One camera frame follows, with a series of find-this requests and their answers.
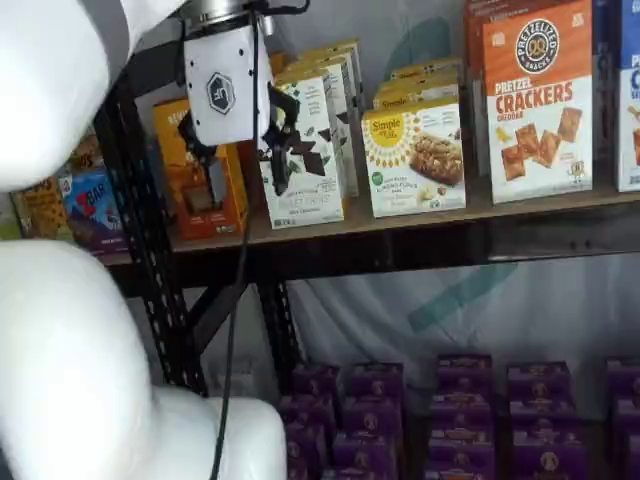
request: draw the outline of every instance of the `brand logo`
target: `brand logo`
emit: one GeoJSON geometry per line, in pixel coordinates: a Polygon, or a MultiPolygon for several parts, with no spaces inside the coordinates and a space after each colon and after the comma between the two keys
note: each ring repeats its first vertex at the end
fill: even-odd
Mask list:
{"type": "Polygon", "coordinates": [[[536,75],[553,65],[559,49],[560,37],[555,25],[548,20],[532,20],[518,35],[516,58],[522,70],[536,75]]]}

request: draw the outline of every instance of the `almond flour crackers box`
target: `almond flour crackers box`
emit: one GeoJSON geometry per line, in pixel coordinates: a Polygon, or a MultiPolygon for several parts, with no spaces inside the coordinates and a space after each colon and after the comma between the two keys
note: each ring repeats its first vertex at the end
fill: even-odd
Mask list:
{"type": "Polygon", "coordinates": [[[483,25],[494,203],[592,187],[591,2],[483,25]]]}
{"type": "Polygon", "coordinates": [[[369,111],[362,131],[375,217],[465,207],[456,97],[369,111]]]}
{"type": "Polygon", "coordinates": [[[640,190],[640,1],[619,7],[618,190],[640,190]]]}

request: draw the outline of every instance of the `black cable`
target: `black cable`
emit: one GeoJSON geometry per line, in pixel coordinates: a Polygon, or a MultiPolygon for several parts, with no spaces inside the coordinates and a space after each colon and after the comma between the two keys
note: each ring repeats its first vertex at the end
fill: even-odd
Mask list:
{"type": "MultiPolygon", "coordinates": [[[[253,151],[255,154],[255,161],[258,161],[258,19],[256,12],[249,12],[251,17],[251,27],[253,29],[253,151]]],[[[247,251],[249,244],[249,236],[251,231],[251,217],[252,208],[249,206],[247,209],[247,216],[245,218],[245,229],[242,236],[242,245],[240,247],[240,259],[238,261],[238,267],[236,270],[236,280],[234,288],[238,289],[245,281],[245,265],[247,263],[247,251]]],[[[227,337],[227,357],[224,374],[224,387],[222,392],[222,410],[220,412],[220,429],[218,430],[218,438],[216,440],[215,457],[213,461],[213,472],[211,473],[211,480],[217,480],[220,474],[220,463],[222,461],[222,448],[224,446],[224,435],[227,429],[227,417],[229,415],[229,397],[231,396],[231,370],[233,365],[233,347],[235,340],[236,329],[236,317],[238,315],[238,304],[231,311],[231,318],[229,319],[229,336],[227,337]]]]}

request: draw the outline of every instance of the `pretzel crackers box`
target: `pretzel crackers box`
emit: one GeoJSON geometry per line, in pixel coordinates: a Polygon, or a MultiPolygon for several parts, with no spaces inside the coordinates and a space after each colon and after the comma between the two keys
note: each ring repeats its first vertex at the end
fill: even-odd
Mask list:
{"type": "Polygon", "coordinates": [[[640,190],[640,2],[619,7],[618,189],[640,190]]]}
{"type": "Polygon", "coordinates": [[[367,112],[362,130],[375,217],[464,208],[456,97],[367,112]]]}
{"type": "Polygon", "coordinates": [[[260,169],[271,225],[277,229],[344,220],[346,181],[329,72],[285,72],[276,86],[300,102],[300,114],[295,125],[299,138],[286,153],[289,186],[281,195],[273,184],[270,152],[262,144],[260,169]]]}
{"type": "Polygon", "coordinates": [[[495,203],[592,186],[591,3],[483,26],[495,203]]]}
{"type": "Polygon", "coordinates": [[[358,197],[360,192],[356,173],[355,144],[359,138],[356,131],[359,115],[351,102],[352,93],[347,61],[344,57],[334,57],[321,61],[301,60],[291,65],[289,71],[303,72],[318,68],[326,69],[329,72],[331,79],[329,97],[333,102],[333,108],[338,119],[338,138],[342,147],[347,191],[351,197],[358,197]]]}

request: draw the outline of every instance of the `cracker image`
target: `cracker image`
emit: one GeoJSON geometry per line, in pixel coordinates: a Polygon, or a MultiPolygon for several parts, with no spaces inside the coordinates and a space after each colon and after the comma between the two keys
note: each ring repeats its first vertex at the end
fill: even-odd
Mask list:
{"type": "Polygon", "coordinates": [[[562,109],[560,125],[558,126],[558,135],[560,135],[562,140],[570,143],[573,143],[576,140],[576,133],[578,133],[581,118],[582,110],[571,107],[565,107],[562,109]]]}
{"type": "Polygon", "coordinates": [[[533,123],[516,130],[516,139],[518,140],[518,145],[522,148],[524,158],[533,157],[535,161],[539,160],[540,143],[538,142],[536,126],[533,123]]]}
{"type": "Polygon", "coordinates": [[[502,164],[507,181],[524,177],[527,172],[524,169],[524,152],[520,145],[505,148],[502,150],[502,164]]]}
{"type": "Polygon", "coordinates": [[[431,180],[453,187],[463,176],[462,150],[456,143],[423,133],[413,145],[411,168],[431,180]]]}
{"type": "Polygon", "coordinates": [[[536,159],[536,162],[547,168],[551,168],[553,159],[558,151],[558,147],[560,147],[561,140],[562,139],[559,135],[556,135],[549,130],[545,130],[542,133],[542,138],[540,139],[540,155],[536,159]]]}

